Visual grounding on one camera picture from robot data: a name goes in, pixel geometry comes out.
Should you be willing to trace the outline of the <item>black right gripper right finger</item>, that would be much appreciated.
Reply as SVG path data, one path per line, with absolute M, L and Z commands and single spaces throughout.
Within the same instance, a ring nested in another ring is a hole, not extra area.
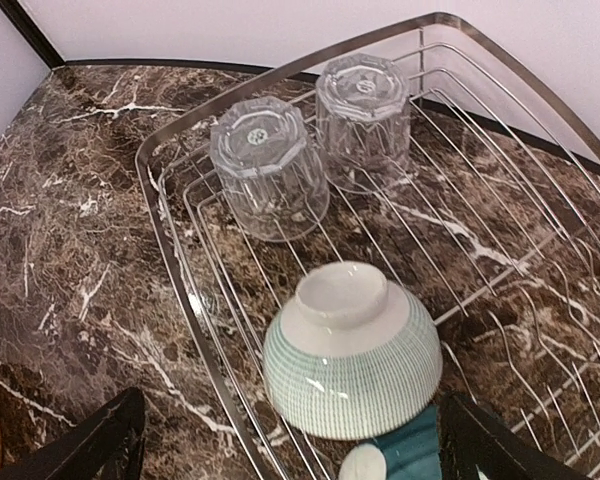
M 461 393 L 438 404 L 444 479 L 573 479 L 575 470 L 533 448 Z

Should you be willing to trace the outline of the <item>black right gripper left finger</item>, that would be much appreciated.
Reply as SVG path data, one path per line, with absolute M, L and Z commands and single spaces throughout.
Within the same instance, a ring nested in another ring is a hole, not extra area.
M 56 441 L 0 469 L 0 479 L 138 479 L 143 468 L 145 398 L 129 387 Z

